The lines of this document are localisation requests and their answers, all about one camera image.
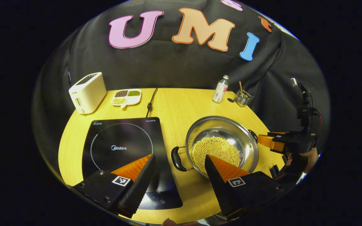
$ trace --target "induction cooktop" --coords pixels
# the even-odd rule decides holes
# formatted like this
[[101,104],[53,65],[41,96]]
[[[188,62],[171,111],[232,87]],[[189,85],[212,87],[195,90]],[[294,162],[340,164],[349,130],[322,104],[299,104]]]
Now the induction cooktop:
[[98,170],[118,169],[151,153],[156,156],[156,173],[138,209],[181,207],[158,117],[92,121],[83,147],[83,178]]

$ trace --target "human hand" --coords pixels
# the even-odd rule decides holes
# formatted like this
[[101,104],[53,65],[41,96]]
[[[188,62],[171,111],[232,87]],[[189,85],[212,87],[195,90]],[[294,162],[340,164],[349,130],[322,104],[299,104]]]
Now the human hand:
[[[308,157],[307,166],[303,170],[304,173],[308,173],[312,169],[312,167],[315,165],[316,161],[318,160],[318,152],[317,152],[316,148],[313,148],[307,153],[300,153],[300,156]],[[286,166],[290,166],[292,161],[293,161],[293,157],[290,154],[288,156]]]
[[[185,223],[185,224],[182,224],[181,226],[198,226],[199,223],[197,221],[192,221],[192,222],[189,222],[189,223]],[[177,226],[177,224],[175,223],[175,221],[173,220],[170,220],[169,218],[167,218],[162,226]]]

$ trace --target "black cloth backdrop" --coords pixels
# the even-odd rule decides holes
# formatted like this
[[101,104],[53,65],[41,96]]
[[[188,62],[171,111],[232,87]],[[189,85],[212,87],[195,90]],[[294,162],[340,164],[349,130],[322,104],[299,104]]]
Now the black cloth backdrop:
[[[252,95],[248,106],[270,131],[276,132],[302,129],[296,114],[302,95],[290,83],[290,78],[295,77],[311,91],[315,106],[322,114],[322,132],[317,143],[320,152],[330,124],[329,95],[321,69],[299,40],[275,25],[271,27],[272,32],[267,31],[258,18],[260,14],[241,5],[242,12],[214,0],[131,0],[106,10],[67,37],[40,72],[32,106],[36,142],[53,169],[59,173],[59,142],[75,110],[68,90],[79,79],[95,72],[103,73],[107,90],[215,89],[227,74],[230,76],[228,90],[236,91],[240,80]],[[195,41],[191,44],[173,42],[171,37],[178,33],[183,19],[178,11],[181,7],[201,10],[209,24],[219,18],[233,22],[235,27],[227,43],[229,49],[225,52],[211,49],[208,41],[199,45],[194,32]],[[116,49],[109,44],[112,20],[134,16],[125,29],[126,37],[134,37],[140,33],[143,22],[139,15],[150,10],[162,10],[164,14],[158,17],[147,43],[129,49]],[[260,39],[252,61],[239,56],[247,44],[248,32]],[[314,126],[319,126],[318,118],[314,119]]]

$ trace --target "white toaster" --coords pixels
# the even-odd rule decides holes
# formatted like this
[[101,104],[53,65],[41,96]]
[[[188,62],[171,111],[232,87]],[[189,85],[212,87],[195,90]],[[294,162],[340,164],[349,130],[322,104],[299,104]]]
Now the white toaster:
[[102,73],[88,74],[69,89],[69,95],[79,114],[93,113],[106,94]]

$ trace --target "yellow table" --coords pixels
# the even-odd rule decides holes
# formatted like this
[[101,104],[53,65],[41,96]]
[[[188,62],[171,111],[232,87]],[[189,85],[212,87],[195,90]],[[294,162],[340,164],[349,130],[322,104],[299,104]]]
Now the yellow table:
[[[112,120],[125,118],[142,118],[146,116],[147,104],[155,89],[141,89],[141,101],[125,109],[110,103],[116,90],[108,91],[98,109],[89,115],[80,115],[74,111],[61,137],[58,163],[64,182],[74,186],[83,180],[82,153],[89,126],[93,120]],[[181,172],[171,160],[171,150],[175,146],[185,146],[188,129],[198,119],[205,116],[223,116],[230,118],[257,135],[267,134],[269,130],[249,107],[240,107],[227,98],[234,98],[234,93],[227,91],[220,104],[213,103],[214,90],[159,88],[155,94],[149,117],[159,117],[168,162],[183,206],[176,209],[146,210],[138,209],[132,220],[162,224],[170,218],[176,223],[191,222],[213,216],[220,212],[210,181],[196,170]],[[269,169],[277,164],[284,166],[282,155],[273,153],[269,148],[258,144],[259,162],[254,170],[270,175]],[[191,168],[184,148],[178,151],[185,168]]]

